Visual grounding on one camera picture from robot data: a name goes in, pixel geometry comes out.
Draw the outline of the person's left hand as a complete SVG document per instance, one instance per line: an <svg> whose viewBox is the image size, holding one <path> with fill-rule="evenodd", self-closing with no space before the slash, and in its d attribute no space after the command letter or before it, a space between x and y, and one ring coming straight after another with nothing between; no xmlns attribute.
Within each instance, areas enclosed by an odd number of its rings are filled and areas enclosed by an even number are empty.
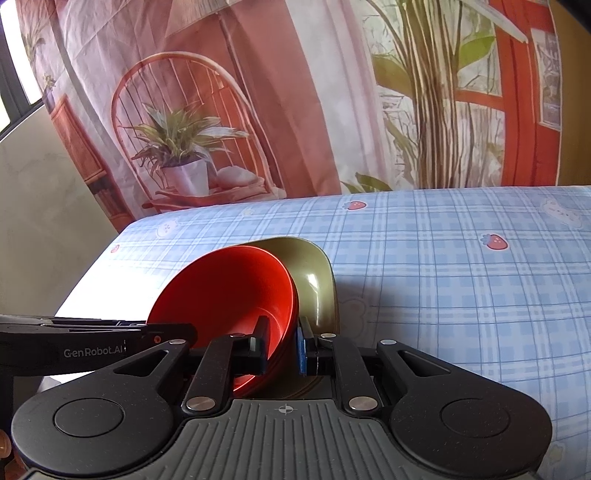
<svg viewBox="0 0 591 480"><path fill-rule="evenodd" d="M1 480L18 480L27 471L22 459L13 449L9 435L3 430L0 430L0 461Z"/></svg>

